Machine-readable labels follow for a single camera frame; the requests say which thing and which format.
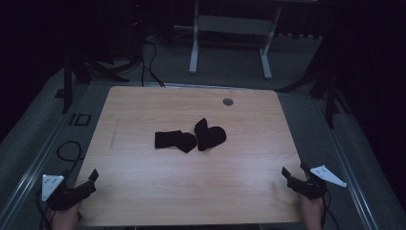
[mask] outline black cloth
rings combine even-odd
[[[177,147],[185,153],[196,147],[197,141],[193,134],[181,130],[169,132],[155,132],[155,148],[162,149]]]
[[[216,147],[227,139],[224,129],[220,126],[208,127],[206,118],[196,124],[194,134],[196,134],[199,151]]]

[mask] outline black cable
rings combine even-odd
[[[141,56],[141,62],[143,63],[143,72],[141,73],[141,85],[144,87],[144,73],[146,71],[146,62],[144,61],[144,57]]]
[[[147,41],[147,40],[146,40],[146,44],[152,46],[153,49],[154,49],[154,52],[153,52],[151,61],[149,62],[149,66],[148,66],[147,70],[149,71],[149,73],[151,74],[151,76],[159,83],[159,85],[160,85],[161,87],[165,87],[164,83],[163,83],[161,80],[159,80],[159,79],[156,77],[156,75],[152,72],[152,62],[154,61],[154,59],[155,59],[155,57],[156,57],[156,51],[157,51],[156,46],[155,46],[152,42],[149,42],[149,41]]]
[[[60,154],[60,149],[62,149],[62,147],[66,146],[66,145],[68,145],[68,144],[71,144],[71,143],[77,145],[77,146],[78,146],[78,149],[79,149],[78,155],[77,155],[77,158],[76,158],[76,159],[68,159],[68,158],[63,157],[63,156]],[[72,171],[75,169],[77,163],[78,163],[79,161],[81,161],[81,160],[84,159],[84,157],[81,157],[81,145],[80,145],[80,143],[77,142],[77,141],[67,141],[67,142],[63,143],[62,145],[60,145],[60,146],[57,148],[57,150],[56,150],[56,155],[57,155],[57,157],[59,157],[59,159],[61,159],[61,160],[63,160],[63,161],[74,162],[74,164],[72,165],[71,170],[69,171],[69,175],[70,175],[70,174],[72,173]]]
[[[142,69],[143,72],[141,73],[141,85],[144,86],[144,74],[145,74],[145,71],[148,70],[148,72],[152,76],[152,78],[155,79],[161,87],[165,87],[164,83],[161,80],[159,80],[158,77],[156,77],[156,75],[152,72],[152,62],[154,61],[154,59],[156,57],[156,53],[157,53],[156,46],[149,41],[146,41],[146,44],[151,45],[154,48],[154,53],[152,55],[152,58],[151,58],[151,61],[149,62],[148,67],[146,67],[146,61],[145,61],[144,57],[141,56],[141,62],[143,64],[143,69]]]
[[[35,194],[35,205],[38,209],[39,214],[41,215],[41,220],[39,222],[39,230],[42,230],[42,226],[45,222],[45,228],[47,230],[52,230],[51,222],[48,221],[47,216],[45,215],[44,210],[42,209],[41,204],[39,203],[39,196],[41,195],[42,187],[39,187],[38,191]]]
[[[52,223],[52,220],[54,220],[54,217],[55,217],[55,215],[56,215],[56,212],[57,212],[57,210],[54,210],[54,214],[53,214],[52,217],[51,217],[50,223]]]
[[[323,217],[322,217],[322,228],[323,228],[323,226],[324,226],[324,222],[325,222],[325,219],[326,219],[326,214],[329,214],[329,215],[331,216],[331,218],[332,218],[332,221],[334,222],[335,228],[336,228],[337,230],[340,230],[340,226],[338,225],[337,219],[336,219],[335,216],[332,214],[332,212],[329,210],[329,206],[330,206],[331,200],[332,200],[331,193],[330,193],[329,190],[327,190],[327,193],[328,193],[328,196],[329,196],[328,205],[326,205],[326,200],[325,200],[325,198],[322,197],[323,206],[324,206],[324,213],[323,213]]]

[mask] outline white table leg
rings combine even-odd
[[[281,15],[281,11],[282,11],[282,8],[278,7],[277,11],[275,13],[275,18],[274,18],[273,24],[271,25],[271,28],[269,29],[269,34],[267,36],[266,44],[263,48],[259,49],[259,57],[260,57],[260,62],[262,64],[263,76],[267,80],[272,79],[271,68],[269,67],[268,52],[269,52],[269,47],[271,46],[272,38],[274,37],[274,34],[275,34],[275,29],[278,24],[279,16]]]
[[[189,73],[195,74],[197,72],[197,59],[199,56],[199,44],[197,43],[197,38],[199,34],[198,28],[199,19],[199,1],[194,1],[194,27],[193,27],[193,47],[191,56],[191,65],[189,67]]]

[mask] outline tabletop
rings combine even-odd
[[[203,118],[225,130],[224,143],[189,153],[154,147],[155,132],[194,134]],[[282,167],[304,174],[273,91],[112,87],[77,180],[94,169],[100,175],[82,202],[80,225],[301,221]]]

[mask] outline hand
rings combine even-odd
[[[53,230],[76,230],[79,222],[79,208],[81,202],[75,204],[68,210],[51,211]]]
[[[321,230],[324,212],[323,200],[315,198],[310,200],[307,196],[298,194],[301,200],[301,212],[306,230]]]

